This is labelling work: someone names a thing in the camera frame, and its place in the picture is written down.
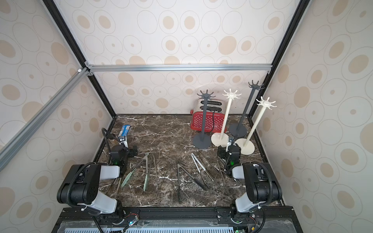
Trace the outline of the dark grey utensil rack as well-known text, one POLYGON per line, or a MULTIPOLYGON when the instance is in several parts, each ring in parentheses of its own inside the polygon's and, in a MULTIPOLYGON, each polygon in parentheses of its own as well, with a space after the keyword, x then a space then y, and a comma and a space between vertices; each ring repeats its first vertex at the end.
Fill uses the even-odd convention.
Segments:
POLYGON ((200 94, 197 93, 197 96, 199 97, 196 106, 193 109, 192 114, 192 126, 194 126, 195 123, 195 117, 198 112, 202 113, 202 125, 201 125, 201 132, 199 134, 196 134, 193 137, 192 143, 193 145, 198 149, 207 149, 211 145, 211 136, 206 134, 206 117, 207 117, 207 106, 208 106, 208 100, 211 98, 214 98, 213 96, 214 92, 209 93, 208 90, 203 92, 200 90, 200 94))

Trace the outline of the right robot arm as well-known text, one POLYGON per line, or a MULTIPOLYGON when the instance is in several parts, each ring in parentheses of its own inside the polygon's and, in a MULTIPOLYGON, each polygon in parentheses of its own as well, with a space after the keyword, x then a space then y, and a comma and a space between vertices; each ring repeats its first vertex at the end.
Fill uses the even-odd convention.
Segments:
POLYGON ((232 214, 251 213, 282 199, 282 189, 269 163, 241 163, 241 148, 236 145, 218 146, 218 157, 224 172, 245 182, 246 192, 231 204, 232 214))

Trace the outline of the thin steel tongs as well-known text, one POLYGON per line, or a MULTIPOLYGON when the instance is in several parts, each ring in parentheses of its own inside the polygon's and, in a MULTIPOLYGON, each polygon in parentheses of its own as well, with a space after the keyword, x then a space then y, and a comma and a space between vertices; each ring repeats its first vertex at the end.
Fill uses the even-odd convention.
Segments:
POLYGON ((157 179, 158 175, 157 175, 157 164, 156 164, 155 155, 153 154, 152 157, 153 157, 153 165, 154 165, 154 177, 155 179, 157 179))

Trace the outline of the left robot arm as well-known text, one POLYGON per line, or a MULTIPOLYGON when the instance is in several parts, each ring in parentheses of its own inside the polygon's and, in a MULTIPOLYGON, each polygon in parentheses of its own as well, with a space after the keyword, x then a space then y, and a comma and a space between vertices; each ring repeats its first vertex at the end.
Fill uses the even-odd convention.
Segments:
POLYGON ((91 214, 114 214, 124 217, 122 204, 99 190, 101 180, 123 177, 128 159, 138 155, 138 147, 132 149, 115 145, 111 150, 111 162, 73 165, 57 191, 57 201, 80 208, 91 214))

